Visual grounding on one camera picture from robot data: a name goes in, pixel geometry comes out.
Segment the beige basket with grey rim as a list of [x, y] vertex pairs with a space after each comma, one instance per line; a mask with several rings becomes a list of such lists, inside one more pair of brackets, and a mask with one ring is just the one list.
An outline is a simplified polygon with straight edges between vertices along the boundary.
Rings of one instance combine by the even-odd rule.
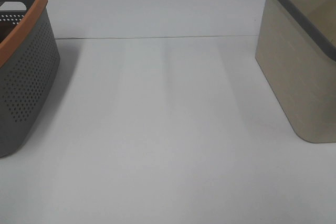
[[293, 131], [335, 142], [335, 0], [265, 0], [255, 58]]

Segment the grey basket with orange rim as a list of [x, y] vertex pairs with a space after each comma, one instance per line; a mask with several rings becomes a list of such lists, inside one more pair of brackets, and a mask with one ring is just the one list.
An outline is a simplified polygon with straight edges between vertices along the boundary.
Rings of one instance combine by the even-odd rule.
[[1, 11], [1, 157], [26, 142], [60, 64], [48, 0], [1, 0], [6, 2], [26, 8]]

